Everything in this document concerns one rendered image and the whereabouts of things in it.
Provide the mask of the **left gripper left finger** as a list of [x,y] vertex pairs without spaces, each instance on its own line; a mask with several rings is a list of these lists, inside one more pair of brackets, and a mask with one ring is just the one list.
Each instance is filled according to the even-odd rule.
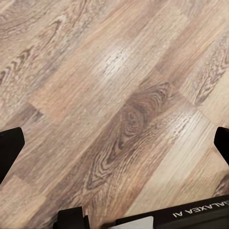
[[0,184],[24,146],[21,127],[0,132]]

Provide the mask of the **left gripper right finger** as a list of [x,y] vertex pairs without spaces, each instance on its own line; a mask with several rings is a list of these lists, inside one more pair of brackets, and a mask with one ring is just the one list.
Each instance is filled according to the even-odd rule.
[[214,144],[229,165],[229,129],[218,127]]

